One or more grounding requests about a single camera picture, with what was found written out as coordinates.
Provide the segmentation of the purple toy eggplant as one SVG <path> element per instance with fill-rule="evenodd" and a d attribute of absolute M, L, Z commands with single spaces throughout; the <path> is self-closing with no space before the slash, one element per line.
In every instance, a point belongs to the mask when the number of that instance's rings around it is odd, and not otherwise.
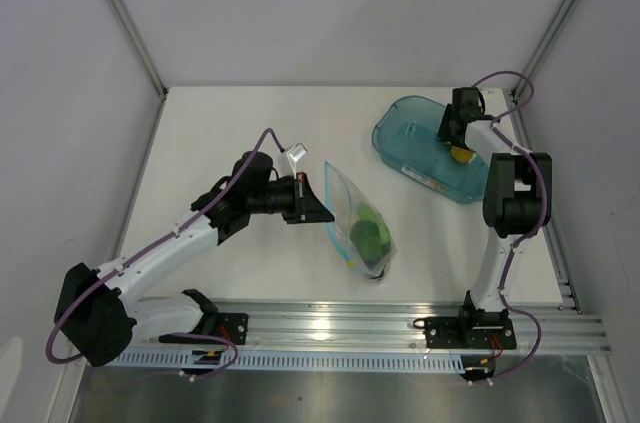
<path fill-rule="evenodd" d="M 387 267 L 383 267 L 379 272 L 369 275 L 368 278 L 374 281 L 380 281 L 385 277 L 386 271 Z"/>

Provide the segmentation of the yellow toy lemon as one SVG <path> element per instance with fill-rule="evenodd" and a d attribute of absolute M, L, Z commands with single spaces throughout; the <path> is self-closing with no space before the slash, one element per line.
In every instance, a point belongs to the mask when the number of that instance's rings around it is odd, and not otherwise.
<path fill-rule="evenodd" d="M 473 151 L 457 146 L 450 148 L 450 155 L 456 162 L 461 164 L 467 164 L 474 158 Z"/>

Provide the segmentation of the green toy bell pepper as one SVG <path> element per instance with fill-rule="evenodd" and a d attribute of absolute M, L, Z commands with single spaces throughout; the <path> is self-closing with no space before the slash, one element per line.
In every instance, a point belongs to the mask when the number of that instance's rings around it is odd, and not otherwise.
<path fill-rule="evenodd" d="M 357 221 L 352 226 L 349 236 L 368 268 L 374 268 L 392 252 L 391 233 L 386 224 Z"/>

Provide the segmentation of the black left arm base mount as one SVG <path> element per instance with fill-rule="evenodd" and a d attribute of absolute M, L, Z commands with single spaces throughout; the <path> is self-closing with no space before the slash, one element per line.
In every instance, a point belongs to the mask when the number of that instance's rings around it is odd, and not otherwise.
<path fill-rule="evenodd" d="M 182 292 L 191 303 L 195 303 L 202 312 L 198 323 L 190 335 L 195 338 L 177 336 L 176 332 L 159 337 L 163 344 L 194 344 L 196 341 L 207 343 L 203 336 L 224 338 L 236 345 L 244 345 L 249 325 L 249 315 L 246 313 L 221 312 L 219 308 L 204 294 L 196 289 L 186 289 Z"/>

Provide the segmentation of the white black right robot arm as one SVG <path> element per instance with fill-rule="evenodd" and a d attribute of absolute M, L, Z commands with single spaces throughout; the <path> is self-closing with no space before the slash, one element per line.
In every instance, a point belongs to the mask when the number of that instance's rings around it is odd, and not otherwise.
<path fill-rule="evenodd" d="M 512 330 L 508 294 L 526 243 L 551 216 L 552 159 L 512 141 L 501 118 L 486 113 L 476 87 L 452 90 L 437 138 L 452 149 L 468 150 L 488 165 L 482 215 L 489 228 L 479 274 L 445 330 L 448 338 L 475 347 Z"/>

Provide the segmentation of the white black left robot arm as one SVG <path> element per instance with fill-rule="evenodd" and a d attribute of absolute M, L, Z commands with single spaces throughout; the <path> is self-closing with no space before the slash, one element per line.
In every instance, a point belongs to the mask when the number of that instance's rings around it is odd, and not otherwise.
<path fill-rule="evenodd" d="M 143 297 L 181 265 L 245 229 L 254 215 L 279 215 L 290 225 L 333 222 L 305 173 L 273 179 L 272 169 L 269 155 L 247 152 L 231 174 L 192 202 L 176 229 L 130 257 L 95 269 L 72 267 L 54 313 L 55 333 L 94 367 L 140 340 L 235 345 L 216 304 L 200 291 L 186 289 L 166 300 Z"/>

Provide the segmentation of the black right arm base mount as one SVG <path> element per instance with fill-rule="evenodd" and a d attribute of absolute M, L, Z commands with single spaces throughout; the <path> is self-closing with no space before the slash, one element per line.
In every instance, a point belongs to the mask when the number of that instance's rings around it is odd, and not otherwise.
<path fill-rule="evenodd" d="M 431 349 L 515 350 L 517 340 L 513 323 L 506 312 L 481 316 L 432 316 L 412 322 L 422 330 L 426 346 Z"/>

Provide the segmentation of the clear zip bag teal zipper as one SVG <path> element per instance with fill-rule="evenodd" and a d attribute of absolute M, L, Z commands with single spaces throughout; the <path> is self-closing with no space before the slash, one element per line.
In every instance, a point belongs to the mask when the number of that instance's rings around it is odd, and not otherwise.
<path fill-rule="evenodd" d="M 395 256 L 391 231 L 382 214 L 342 171 L 324 162 L 325 206 L 334 215 L 327 232 L 347 267 L 381 281 Z"/>

